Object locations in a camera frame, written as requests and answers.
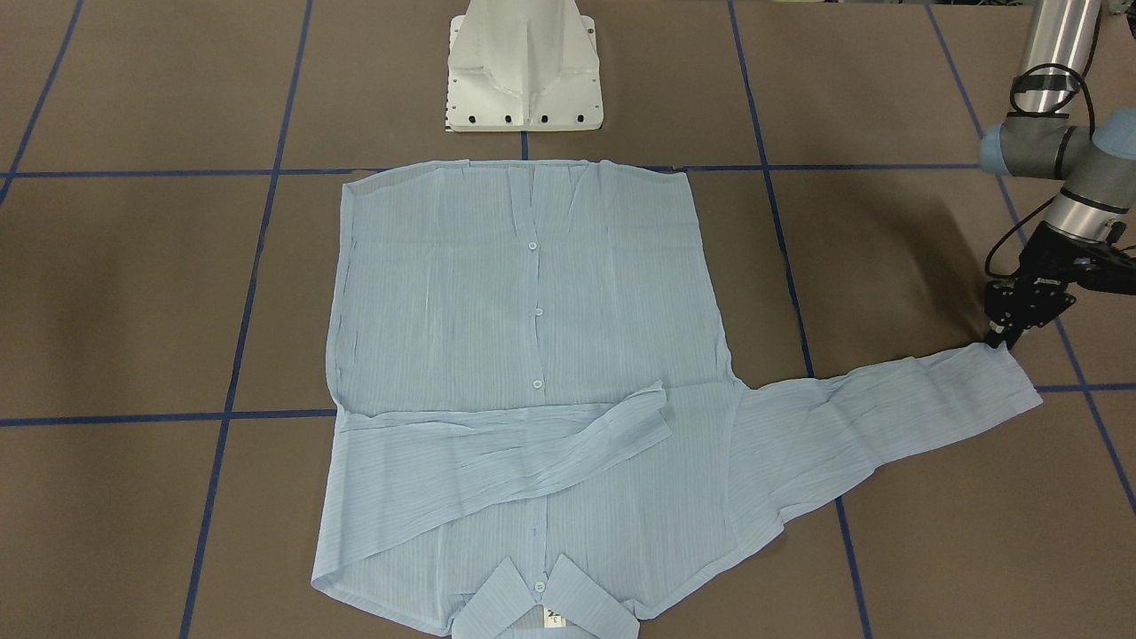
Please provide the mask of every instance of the folded sleeve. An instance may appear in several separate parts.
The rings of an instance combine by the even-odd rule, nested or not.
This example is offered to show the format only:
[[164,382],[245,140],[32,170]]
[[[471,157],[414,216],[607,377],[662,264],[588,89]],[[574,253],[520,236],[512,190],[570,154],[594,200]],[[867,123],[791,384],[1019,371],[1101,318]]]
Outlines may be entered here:
[[575,486],[670,435],[661,382],[617,404],[340,412],[314,579],[494,504]]

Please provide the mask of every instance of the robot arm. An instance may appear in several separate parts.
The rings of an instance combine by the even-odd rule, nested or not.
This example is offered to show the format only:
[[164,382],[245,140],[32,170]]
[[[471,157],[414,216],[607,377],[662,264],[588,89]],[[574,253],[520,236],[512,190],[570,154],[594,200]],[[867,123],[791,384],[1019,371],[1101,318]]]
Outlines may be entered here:
[[[1136,109],[1119,109],[1097,130],[1084,80],[1100,11],[1101,0],[1039,0],[1021,72],[1011,85],[1012,110],[983,139],[985,171],[1064,181],[1030,214],[1044,211],[1045,217],[1019,255],[1017,271],[999,276],[987,259],[987,274],[995,277],[986,287],[991,346],[1012,347],[1025,331],[1072,306],[1076,298],[1066,291],[1070,283],[1136,294],[1136,259],[1114,246],[1125,232],[1124,216],[1136,204]],[[1070,103],[1079,93],[1089,107],[1088,127],[1069,125]]]

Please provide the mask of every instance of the shirt placket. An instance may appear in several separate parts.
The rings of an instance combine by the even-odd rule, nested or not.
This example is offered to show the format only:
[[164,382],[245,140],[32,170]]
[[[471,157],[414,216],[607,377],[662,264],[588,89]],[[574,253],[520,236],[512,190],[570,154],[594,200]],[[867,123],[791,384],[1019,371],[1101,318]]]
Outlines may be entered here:
[[[521,308],[517,310],[519,320],[525,326],[524,366],[527,380],[528,404],[531,406],[544,406],[546,401],[548,380],[544,377],[544,363],[541,357],[541,331],[540,324],[544,316],[541,306],[541,238],[537,233],[536,207],[541,206],[536,193],[536,181],[540,175],[540,167],[529,174],[525,167],[509,168],[510,199],[512,201],[512,219],[517,232],[517,240],[524,250],[521,260],[523,269],[523,294]],[[529,537],[527,561],[518,566],[526,583],[532,589],[534,598],[540,600],[543,597],[548,573],[544,566],[545,546],[548,539],[548,498],[537,497],[529,499],[526,504],[527,531]]]

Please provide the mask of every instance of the button-up shirt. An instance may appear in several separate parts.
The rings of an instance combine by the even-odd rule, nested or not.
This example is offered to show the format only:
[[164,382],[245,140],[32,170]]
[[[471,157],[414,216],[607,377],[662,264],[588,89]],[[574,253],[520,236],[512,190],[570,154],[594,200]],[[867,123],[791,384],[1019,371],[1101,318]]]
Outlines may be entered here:
[[686,176],[435,161],[343,188],[312,586],[459,639],[630,639],[879,465],[1039,403],[984,345],[746,388]]

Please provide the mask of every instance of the shirt sleeve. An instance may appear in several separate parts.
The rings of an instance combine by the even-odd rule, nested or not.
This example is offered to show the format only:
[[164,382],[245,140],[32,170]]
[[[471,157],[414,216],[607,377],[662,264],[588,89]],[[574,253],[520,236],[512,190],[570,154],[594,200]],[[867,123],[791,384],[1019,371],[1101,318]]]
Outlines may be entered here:
[[670,435],[661,382],[617,404],[340,410],[314,578],[494,504],[575,486]]
[[754,551],[879,466],[985,432],[1041,401],[1009,351],[983,343],[745,390],[729,451],[741,541]]

